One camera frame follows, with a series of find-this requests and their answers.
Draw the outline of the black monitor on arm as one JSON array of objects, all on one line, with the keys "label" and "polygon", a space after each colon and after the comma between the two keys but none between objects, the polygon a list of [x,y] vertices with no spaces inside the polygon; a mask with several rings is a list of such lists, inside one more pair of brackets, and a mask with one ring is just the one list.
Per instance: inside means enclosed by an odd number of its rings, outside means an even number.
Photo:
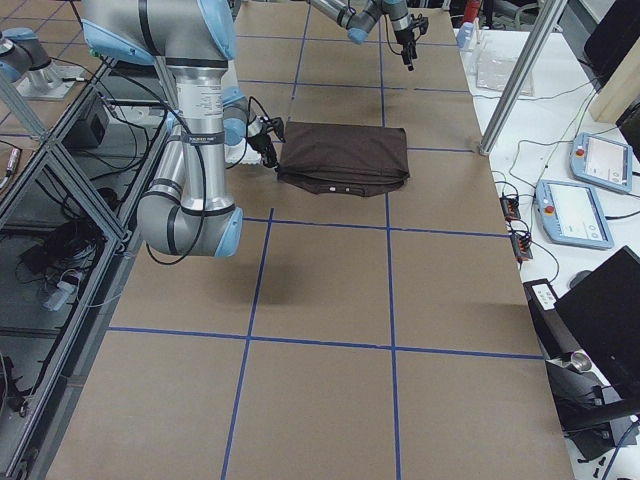
[{"label": "black monitor on arm", "polygon": [[623,439],[639,414],[639,256],[624,246],[555,303],[578,349],[604,375],[601,386],[574,368],[547,373],[563,433],[586,460]]}]

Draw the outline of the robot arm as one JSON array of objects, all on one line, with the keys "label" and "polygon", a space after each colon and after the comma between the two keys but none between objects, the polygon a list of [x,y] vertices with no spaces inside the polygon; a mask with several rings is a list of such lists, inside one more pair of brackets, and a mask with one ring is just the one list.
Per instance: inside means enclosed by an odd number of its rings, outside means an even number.
[{"label": "robot arm", "polygon": [[355,44],[362,44],[381,18],[388,19],[401,47],[399,55],[403,64],[409,71],[414,70],[417,41],[427,33],[429,20],[422,14],[410,13],[406,1],[366,1],[360,12],[338,0],[310,0],[308,4],[344,29]]},{"label": "robot arm", "polygon": [[101,55],[143,66],[164,60],[164,89],[176,93],[169,144],[137,207],[142,238],[167,255],[234,255],[243,211],[226,188],[225,149],[249,145],[268,164],[276,154],[268,126],[227,73],[236,57],[229,4],[87,1],[82,24]]}]

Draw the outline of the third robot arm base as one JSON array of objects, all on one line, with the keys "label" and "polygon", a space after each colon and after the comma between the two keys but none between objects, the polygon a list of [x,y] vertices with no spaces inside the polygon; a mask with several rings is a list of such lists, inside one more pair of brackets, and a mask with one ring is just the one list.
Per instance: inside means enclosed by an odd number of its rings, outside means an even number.
[{"label": "third robot arm base", "polygon": [[27,27],[1,32],[1,76],[20,95],[32,100],[62,100],[85,78],[83,68],[60,66],[45,50],[36,33]]}]

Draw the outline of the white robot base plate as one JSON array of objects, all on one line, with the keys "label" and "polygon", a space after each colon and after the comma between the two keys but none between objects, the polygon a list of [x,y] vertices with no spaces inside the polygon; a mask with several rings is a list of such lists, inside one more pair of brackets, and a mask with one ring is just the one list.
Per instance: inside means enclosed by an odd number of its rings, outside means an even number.
[{"label": "white robot base plate", "polygon": [[238,165],[260,165],[261,155],[242,139],[236,145],[224,145],[225,168],[231,169]]}]

